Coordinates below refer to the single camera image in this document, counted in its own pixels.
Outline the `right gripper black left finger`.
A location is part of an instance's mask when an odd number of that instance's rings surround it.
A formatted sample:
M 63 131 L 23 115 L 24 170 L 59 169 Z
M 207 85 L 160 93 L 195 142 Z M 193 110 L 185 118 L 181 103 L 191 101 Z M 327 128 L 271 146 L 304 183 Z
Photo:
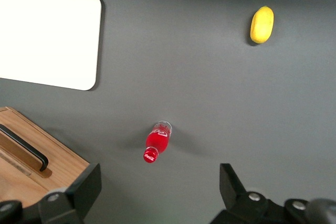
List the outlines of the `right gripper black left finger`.
M 65 191 L 48 193 L 38 203 L 41 222 L 84 223 L 100 192 L 100 164 L 89 164 Z

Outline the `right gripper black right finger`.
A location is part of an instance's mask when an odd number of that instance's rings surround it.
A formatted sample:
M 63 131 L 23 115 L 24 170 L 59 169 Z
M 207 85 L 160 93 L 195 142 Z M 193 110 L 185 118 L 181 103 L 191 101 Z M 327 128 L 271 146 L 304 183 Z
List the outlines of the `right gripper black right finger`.
M 283 208 L 258 192 L 247 191 L 229 163 L 220 164 L 219 191 L 225 209 L 211 223 L 285 223 Z

